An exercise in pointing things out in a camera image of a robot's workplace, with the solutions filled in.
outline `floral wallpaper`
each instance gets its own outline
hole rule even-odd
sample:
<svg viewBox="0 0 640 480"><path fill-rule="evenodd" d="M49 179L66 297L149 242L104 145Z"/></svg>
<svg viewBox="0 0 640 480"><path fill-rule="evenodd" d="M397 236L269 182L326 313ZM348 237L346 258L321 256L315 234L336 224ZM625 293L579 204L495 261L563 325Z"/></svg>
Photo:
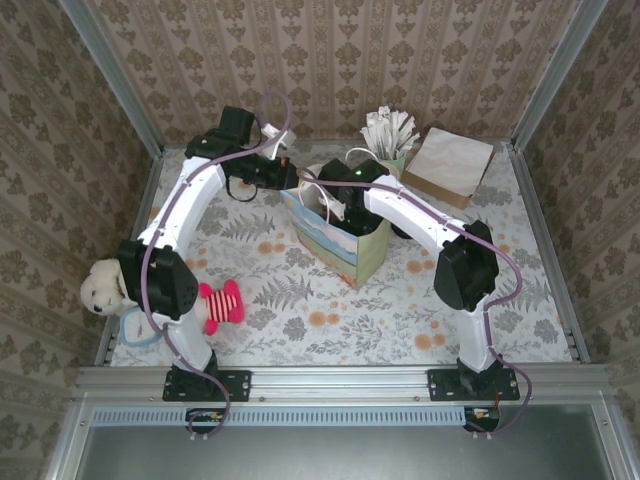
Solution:
<svg viewBox="0 0 640 480"><path fill-rule="evenodd" d="M579 0L88 0L167 144L278 88L301 138L356 138L379 105L508 137ZM284 105L269 119L282 122Z"/></svg>
<svg viewBox="0 0 640 480"><path fill-rule="evenodd" d="M56 1L0 2L0 478L38 478L103 323L91 264L128 236L150 159Z"/></svg>
<svg viewBox="0 0 640 480"><path fill-rule="evenodd" d="M640 438L640 3L610 1L525 149L592 359Z"/></svg>

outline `teddy bear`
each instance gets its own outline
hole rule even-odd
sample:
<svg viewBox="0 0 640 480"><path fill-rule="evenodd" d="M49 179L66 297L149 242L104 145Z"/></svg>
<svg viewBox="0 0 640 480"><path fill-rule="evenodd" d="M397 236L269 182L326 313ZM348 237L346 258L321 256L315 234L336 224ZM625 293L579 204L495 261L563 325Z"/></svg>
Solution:
<svg viewBox="0 0 640 480"><path fill-rule="evenodd" d="M199 286L194 308L196 318L207 335L213 335L221 322L241 323L244 304L240 288L234 280L227 280L222 290L214 290L206 283ZM120 268L114 258L98 260L80 287L80 299L87 310L100 316L122 316L138 307L127 295Z"/></svg>

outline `red striped toy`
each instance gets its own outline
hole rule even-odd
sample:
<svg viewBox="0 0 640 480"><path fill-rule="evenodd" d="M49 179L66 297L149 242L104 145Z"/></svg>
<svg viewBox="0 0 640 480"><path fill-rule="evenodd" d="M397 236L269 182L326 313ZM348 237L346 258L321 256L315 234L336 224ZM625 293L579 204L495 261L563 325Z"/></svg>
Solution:
<svg viewBox="0 0 640 480"><path fill-rule="evenodd" d="M214 290L206 283L201 283L200 296L204 298L209 311L204 324L205 334L216 333L219 323L241 323L244 320L242 296L235 280L227 280L222 290Z"/></svg>

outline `purple cable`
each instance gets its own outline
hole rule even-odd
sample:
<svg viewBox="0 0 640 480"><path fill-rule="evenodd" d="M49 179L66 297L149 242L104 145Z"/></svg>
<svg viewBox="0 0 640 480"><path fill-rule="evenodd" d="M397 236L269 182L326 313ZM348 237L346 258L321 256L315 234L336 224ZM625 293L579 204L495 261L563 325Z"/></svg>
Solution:
<svg viewBox="0 0 640 480"><path fill-rule="evenodd" d="M222 419L218 423L218 425L216 425L216 427L211 432L209 432L209 435L213 435L213 434L217 433L220 430L220 428L222 427L222 425L224 424L224 422L227 420L227 417L229 416L229 410L231 409L231 399L229 398L229 392L227 392L227 390L218 381L218 379L216 379L215 377L209 375L208 373L205 373L202 370L194 367L193 365L191 365L189 362L187 362L182 357L182 354L178 351L176 346L173 344L173 342L171 341L171 338L169 338L169 324L168 323L165 323L164 327L160 328L153 321L153 312L151 311L151 305L149 303L149 285L148 285L148 281L149 281L149 262L151 260L151 253L153 252L153 249L154 249L156 243L158 242L158 239L160 238L161 232L164 229L164 227L165 227L165 225L167 223L167 220L169 219L169 216L171 215L171 212L173 211L173 209L175 208L176 204L178 203L178 200L180 199L180 196L185 191L185 189L189 186L189 184L200 173L202 173L207 168L213 167L213 166L218 165L218 164L220 164L222 162L228 162L229 160L233 160L233 159L241 158L241 157L246 157L247 155L252 155L254 153L259 153L260 151L264 150L265 148L268 148L271 145L274 145L275 143L280 141L280 139L287 132L287 130L289 129L289 125L291 123L291 112L293 110L293 107L291 105L291 101L289 100L289 98L286 95L284 95L283 93L281 93L279 91L268 92L268 93L266 93L265 95L263 95L260 98L260 104L259 104L260 105L260 107L259 107L260 111L262 110L262 107L264 105L264 101L266 100L267 97L270 97L270 96L278 96L278 97L282 98L284 100L285 106L287 107L287 117L285 118L284 125L282 126L282 128L278 132L278 135L276 135L274 138L272 138L272 139L268 140L267 142L265 142L264 145L258 145L256 147L250 148L248 150L243 150L242 152L232 153L230 155L225 155L223 157L216 158L215 160L211 160L210 162L207 162L207 163L201 165L200 167L198 167L197 169L195 169L193 171L193 173L191 175L189 175L184 180L182 185L180 185L180 188L176 191L176 194L173 196L173 198L169 202L169 205L167 205L167 209L165 210L164 214L162 215L162 218L160 218L160 221L158 222L158 226L156 228L156 231L154 232L153 237L151 238L151 241L149 242L149 245L147 246L147 249L144 252L144 257L142 259L142 269L141 269L141 272L140 272L140 289L141 289L141 294L142 294L142 307L143 307L143 311L144 311L144 313L145 313L145 315L147 317L147 320L149 322L149 325L151 326L151 328L153 329L154 332L156 332L158 334L161 334L164 337L165 341L167 342L167 345L169 346L169 348L171 349L173 354L182 362L182 364L185 367L187 367L191 372L193 372L193 373L195 373L197 375L200 375L201 377L204 377L207 380L213 382L214 385L217 388L219 388L220 391L222 392L222 394L224 395L224 401L225 401L224 414L222 416ZM189 433L191 433L192 435L198 436L192 429L192 423L193 422L189 422L189 424L187 426L187 430L189 430Z"/></svg>
<svg viewBox="0 0 640 480"><path fill-rule="evenodd" d="M310 175L310 176L303 176L303 175L301 175L302 172L304 172L305 174ZM401 190L399 190L397 188L393 188L393 187L390 187L388 185L381 185L381 184L377 184L377 183L337 182L337 181L320 180L320 179L318 179L318 177L311 170L309 170L307 168L299 168L297 173L298 173L298 177L301 180L304 180L305 182L309 182L309 183L315 183L316 185L320 185L320 186L342 187L342 186L347 186L348 185L348 186L351 186L351 187L377 188L379 190L385 190L387 192L391 192L391 193L393 193L395 195L401 196L402 198L404 198L405 200L409 201L414 206L418 207L420 210L422 210L427 215L429 215L431 218L433 218L435 221L437 221L440 225L446 225L447 224L447 221L445 219L440 217L440 215L438 215L437 213L433 212L429 207L423 205L420 201L418 201L415 198L407 195L405 192L403 192L403 191L401 191ZM492 252L496 253L500 258L502 258L505 262L507 262L507 264L509 265L509 267L511 267L511 270L513 270L513 273L516 276L516 287L513 290L513 292L511 292L509 295L505 295L504 297L497 298L495 300L492 300L492 301L488 302L484 306L484 308L482 310L482 316L484 318L484 326L485 326L485 332L486 332L486 335L487 335L487 343L489 344L489 352L491 352L491 355L493 355L494 358L497 361L499 361L502 365L504 365L507 368L512 369L514 372L519 373L525 379L525 381L527 382L527 394L524 397L524 400L522 402L522 406L518 410L518 413L504 427L500 427L499 429L489 433L489 432L486 432L482 427L480 427L480 426L478 426L478 425L476 425L476 424L474 424L472 422L467 422L472 427L478 429L480 431L479 433L481 435L485 435L487 437L492 436L492 435L499 435L499 434L504 433L507 430L509 430L520 419L520 417L522 417L522 415L525 413L525 411L527 410L527 408L529 406L529 402L531 401L531 395L533 394L533 384L532 384L531 379L529 378L529 376L525 372L523 372L522 369L516 367L515 365L513 365L512 363L506 361L504 358L502 358L500 355L498 355L498 353L493 348L493 336L491 335L491 321L489 319L489 309L491 307L493 307L495 305L500 305L500 304L503 304L503 303L507 303L507 302L513 300L515 297L518 296L518 294L522 290L522 274L520 273L520 269L515 264L515 262L506 253L504 253L502 250L497 248L492 243L489 243L486 240L483 240L483 239L481 239L479 237L476 237L475 235L467 232L466 230L464 230L462 228L457 227L456 225L448 224L448 225L446 225L446 228L450 228L451 230L453 230L457 234L463 235L464 237L467 237L469 240L472 240L472 241L476 242L477 244L482 245L483 247L488 248Z"/></svg>

